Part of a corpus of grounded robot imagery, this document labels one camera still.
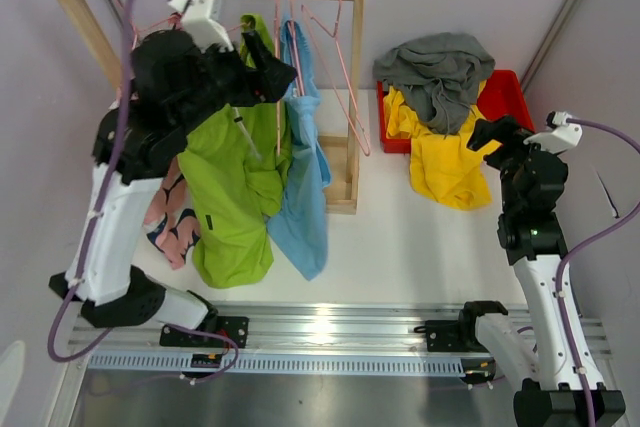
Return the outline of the aluminium mounting rail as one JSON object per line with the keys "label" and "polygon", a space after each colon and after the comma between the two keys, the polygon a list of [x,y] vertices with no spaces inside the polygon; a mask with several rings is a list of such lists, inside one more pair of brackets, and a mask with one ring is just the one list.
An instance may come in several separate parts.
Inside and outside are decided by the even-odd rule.
{"label": "aluminium mounting rail", "polygon": [[[428,354],[424,334],[414,328],[426,320],[457,320],[462,304],[277,304],[219,302],[222,316],[249,319],[243,353],[409,356]],[[612,358],[604,326],[598,319],[581,320],[591,354]],[[99,331],[80,317],[63,345],[79,350]],[[160,327],[114,329],[98,347],[159,349]]]}

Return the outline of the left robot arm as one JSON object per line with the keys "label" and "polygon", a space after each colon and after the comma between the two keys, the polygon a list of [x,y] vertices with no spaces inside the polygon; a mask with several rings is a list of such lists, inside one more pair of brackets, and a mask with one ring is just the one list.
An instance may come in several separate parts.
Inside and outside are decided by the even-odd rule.
{"label": "left robot arm", "polygon": [[124,85],[102,118],[92,157],[93,191],[77,254],[49,287],[78,302],[91,326],[110,331],[149,321],[180,326],[197,347],[216,337],[213,308],[196,294],[166,287],[132,263],[153,197],[189,135],[227,107],[273,103],[296,73],[255,30],[242,52],[213,41],[199,47],[184,30],[164,30],[125,52]]}

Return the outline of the yellow shorts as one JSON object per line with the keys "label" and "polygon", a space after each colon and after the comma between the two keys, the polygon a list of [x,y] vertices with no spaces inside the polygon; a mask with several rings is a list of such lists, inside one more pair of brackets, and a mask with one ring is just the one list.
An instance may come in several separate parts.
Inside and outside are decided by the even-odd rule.
{"label": "yellow shorts", "polygon": [[476,122],[484,118],[476,105],[471,107],[459,132],[450,135],[437,134],[422,124],[403,94],[393,87],[383,97],[382,105],[386,136],[410,142],[409,176],[415,192],[462,211],[492,202],[481,165],[499,143],[491,141],[479,151],[467,148]]}

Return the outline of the pink hanger of blue shorts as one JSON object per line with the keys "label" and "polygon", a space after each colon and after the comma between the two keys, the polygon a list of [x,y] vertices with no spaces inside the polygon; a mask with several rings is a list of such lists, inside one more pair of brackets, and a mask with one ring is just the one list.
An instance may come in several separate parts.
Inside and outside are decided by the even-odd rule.
{"label": "pink hanger of blue shorts", "polygon": [[294,18],[294,0],[289,0],[289,21],[288,21],[288,30],[290,32],[290,49],[292,51],[292,59],[294,61],[295,68],[297,70],[297,89],[299,96],[305,96],[305,88],[304,81],[302,76],[302,67],[299,58],[299,50],[297,44],[297,29],[296,22]]}

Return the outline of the light blue shorts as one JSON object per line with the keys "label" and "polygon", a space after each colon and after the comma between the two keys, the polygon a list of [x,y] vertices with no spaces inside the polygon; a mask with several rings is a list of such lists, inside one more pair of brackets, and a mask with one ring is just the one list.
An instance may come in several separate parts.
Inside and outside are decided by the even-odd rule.
{"label": "light blue shorts", "polygon": [[[295,67],[290,49],[289,16],[280,24],[280,58]],[[271,239],[308,281],[325,268],[328,257],[327,201],[324,189],[332,182],[328,159],[319,143],[315,114],[321,103],[315,85],[308,40],[296,22],[297,44],[305,96],[298,95],[297,78],[283,101],[291,128],[292,161],[280,211],[267,222]]]}

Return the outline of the pink hanger of green shorts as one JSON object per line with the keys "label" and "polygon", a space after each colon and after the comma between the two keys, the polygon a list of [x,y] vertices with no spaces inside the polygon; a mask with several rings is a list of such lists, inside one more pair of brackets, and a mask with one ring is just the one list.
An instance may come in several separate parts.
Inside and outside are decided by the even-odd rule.
{"label": "pink hanger of green shorts", "polygon": [[[221,19],[223,7],[224,7],[224,0],[213,0],[213,17],[216,21],[219,21]],[[244,22],[241,22],[232,27],[226,26],[225,29],[227,32],[235,32],[235,31],[240,32],[245,27],[247,27],[247,24],[245,24]]]}

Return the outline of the grey shorts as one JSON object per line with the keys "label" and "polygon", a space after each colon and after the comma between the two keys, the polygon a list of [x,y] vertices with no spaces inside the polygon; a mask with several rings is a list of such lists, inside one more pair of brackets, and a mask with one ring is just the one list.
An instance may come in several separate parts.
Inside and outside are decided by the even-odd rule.
{"label": "grey shorts", "polygon": [[373,63],[376,80],[402,93],[421,123],[455,135],[469,117],[495,59],[476,37],[443,32],[406,41]]}

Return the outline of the pink wire hanger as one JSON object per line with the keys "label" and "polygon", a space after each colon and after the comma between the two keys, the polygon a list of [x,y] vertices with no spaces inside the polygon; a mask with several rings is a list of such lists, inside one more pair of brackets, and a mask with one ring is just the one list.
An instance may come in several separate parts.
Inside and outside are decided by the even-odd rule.
{"label": "pink wire hanger", "polygon": [[[342,48],[339,40],[339,28],[340,28],[343,0],[337,0],[337,1],[338,1],[338,8],[337,8],[332,30],[330,30],[325,24],[323,24],[317,18],[317,16],[311,11],[311,9],[307,7],[306,4],[301,5],[301,13],[302,13],[305,27],[309,34],[309,38],[311,39],[312,46],[320,61],[320,65],[330,81],[330,86],[343,111],[344,117],[347,120],[349,134],[353,135],[353,137],[355,138],[355,141],[357,142],[360,148],[360,151],[366,157],[368,157],[371,155],[371,141],[370,141],[369,134],[365,131],[364,124],[360,117],[358,101],[356,100],[355,91],[351,81],[351,76],[347,73],[346,63],[345,63],[344,55],[342,53]],[[324,52],[321,49],[318,40],[316,39],[315,30],[312,27],[313,24],[317,25],[333,41],[335,52],[339,60],[341,73],[347,87],[349,105],[346,105],[346,101],[341,97],[338,91],[337,83],[333,76],[334,71],[330,69],[327,64]]]}

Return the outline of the red plastic tray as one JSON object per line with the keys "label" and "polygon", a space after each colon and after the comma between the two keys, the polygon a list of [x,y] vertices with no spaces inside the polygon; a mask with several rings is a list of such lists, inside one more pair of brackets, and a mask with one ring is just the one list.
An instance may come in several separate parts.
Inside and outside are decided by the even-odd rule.
{"label": "red plastic tray", "polygon": [[[411,152],[409,139],[387,135],[389,114],[384,107],[384,98],[388,95],[388,90],[380,81],[376,83],[376,94],[379,139],[382,150],[387,154],[409,154]],[[514,71],[495,70],[481,89],[477,107],[487,120],[494,121],[505,115],[510,115],[523,128],[531,132],[535,131],[519,80]]]}

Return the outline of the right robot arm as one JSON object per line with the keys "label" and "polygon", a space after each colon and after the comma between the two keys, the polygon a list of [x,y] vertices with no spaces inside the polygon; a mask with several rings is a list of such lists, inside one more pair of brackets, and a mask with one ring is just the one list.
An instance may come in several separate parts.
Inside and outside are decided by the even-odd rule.
{"label": "right robot arm", "polygon": [[524,292],[535,336],[528,346],[497,301],[464,305],[456,329],[468,350],[482,347],[514,390],[519,426],[613,426],[626,412],[621,391],[607,387],[590,352],[573,296],[565,238],[555,213],[569,170],[561,153],[578,145],[582,128],[565,112],[534,134],[511,116],[479,120],[468,148],[500,173],[498,238]]}

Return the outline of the lime green shorts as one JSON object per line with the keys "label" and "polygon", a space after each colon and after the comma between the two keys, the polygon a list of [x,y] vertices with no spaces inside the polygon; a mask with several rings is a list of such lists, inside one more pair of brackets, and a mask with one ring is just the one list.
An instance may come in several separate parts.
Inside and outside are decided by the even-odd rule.
{"label": "lime green shorts", "polygon": [[273,263],[267,221],[282,207],[292,162],[282,108],[225,106],[188,136],[178,163],[200,239],[192,260],[215,289],[261,281]]}

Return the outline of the pink shark print shorts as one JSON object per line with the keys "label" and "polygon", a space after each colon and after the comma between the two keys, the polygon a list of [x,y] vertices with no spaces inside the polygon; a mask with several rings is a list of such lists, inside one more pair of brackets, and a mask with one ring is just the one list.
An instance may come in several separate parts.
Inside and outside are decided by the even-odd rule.
{"label": "pink shark print shorts", "polygon": [[200,239],[200,224],[176,158],[151,201],[143,228],[172,270],[185,266],[188,253]]}

